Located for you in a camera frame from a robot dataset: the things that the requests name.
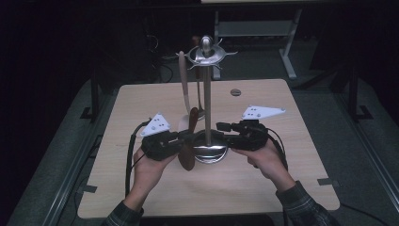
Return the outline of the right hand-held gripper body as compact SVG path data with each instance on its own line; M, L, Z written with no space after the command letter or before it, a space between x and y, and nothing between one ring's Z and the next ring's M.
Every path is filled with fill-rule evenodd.
M284 145L279 135L260 123L261 119L284 112L284 108L250 105L242 114L242 120L231 124L232 131L237 132L231 148L253 152L261 149L268 140L271 140L279 151L284 152Z

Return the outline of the white desk frame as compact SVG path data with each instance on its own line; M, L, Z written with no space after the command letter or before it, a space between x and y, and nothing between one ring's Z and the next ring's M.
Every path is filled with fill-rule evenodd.
M219 13L216 12L214 37L216 41L219 41L221 38L231 37L285 37L287 41L285 47L279 49L279 55L288 78L295 80L297 76L289 54L301 14L302 9L300 8L295 12L292 20L224 22L219 20Z

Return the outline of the person's right hand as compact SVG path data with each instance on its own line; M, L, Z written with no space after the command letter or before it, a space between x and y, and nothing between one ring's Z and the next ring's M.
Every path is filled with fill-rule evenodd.
M271 140L257 151L238 149L232 151L246 156L248 163L258 168L265 178L271 180L278 192L284 192L295 186L295 180L283 166L279 152Z

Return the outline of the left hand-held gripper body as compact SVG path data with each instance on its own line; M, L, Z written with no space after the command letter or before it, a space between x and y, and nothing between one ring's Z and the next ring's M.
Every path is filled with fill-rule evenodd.
M145 126L140 133L141 149L148 158L161 161L181 150L183 140L178 132L171 132L170 128L161 113L157 113Z

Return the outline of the brown wooden spoon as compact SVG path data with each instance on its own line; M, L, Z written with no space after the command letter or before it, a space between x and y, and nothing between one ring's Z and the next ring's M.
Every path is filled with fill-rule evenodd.
M193 151L193 136L198 122L198 116L199 116L199 110L196 107L193 107L189 113L189 126L187 128L192 132L192 135L183 137L183 138L190 138L192 140L192 143L190 145L184 145L181 148L180 153L178 155L180 164L187 171L192 170L195 166L195 155Z

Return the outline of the black metal stand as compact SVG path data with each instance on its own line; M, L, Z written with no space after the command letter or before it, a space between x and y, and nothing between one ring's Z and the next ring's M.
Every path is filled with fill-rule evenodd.
M91 106L85 107L80 118L88 119L90 122L95 122L100 111L99 104L99 81L96 70L90 75L90 102Z
M358 105L359 75L355 67L349 70L347 110L354 122L372 120L373 116L365 105Z

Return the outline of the metal utensil stand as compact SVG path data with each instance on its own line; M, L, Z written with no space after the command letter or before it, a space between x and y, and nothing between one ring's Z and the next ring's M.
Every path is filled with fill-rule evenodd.
M212 129L211 81L214 68L220 70L220 62L231 53L227 53L220 43L215 43L209 36L203 36L199 44L185 56L192 63L192 69L199 69L203 78L204 129L196 133L194 138L194 156L203 164L214 164L221 161L227 153L227 144L215 137Z

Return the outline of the person's left hand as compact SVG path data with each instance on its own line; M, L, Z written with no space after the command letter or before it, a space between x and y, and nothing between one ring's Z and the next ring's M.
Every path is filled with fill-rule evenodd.
M134 183L130 192L122 201L124 205L139 212L150 192L160 181L164 169L175 157L176 154L162 161L156 161L148 158L141 149L138 149L134 154L136 162Z

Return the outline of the grey tape strip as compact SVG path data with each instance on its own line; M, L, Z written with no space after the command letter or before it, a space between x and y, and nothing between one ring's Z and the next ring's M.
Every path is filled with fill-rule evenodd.
M95 193L97 190L96 186L79 186L78 189L76 190L77 193L79 194L83 194L84 192L88 192L88 193Z
M321 179L317 179L317 182L318 182L319 186L333 186L333 187L339 187L339 186L341 186L341 184L339 183L339 181L332 180L332 179L330 179L330 178L321 178Z

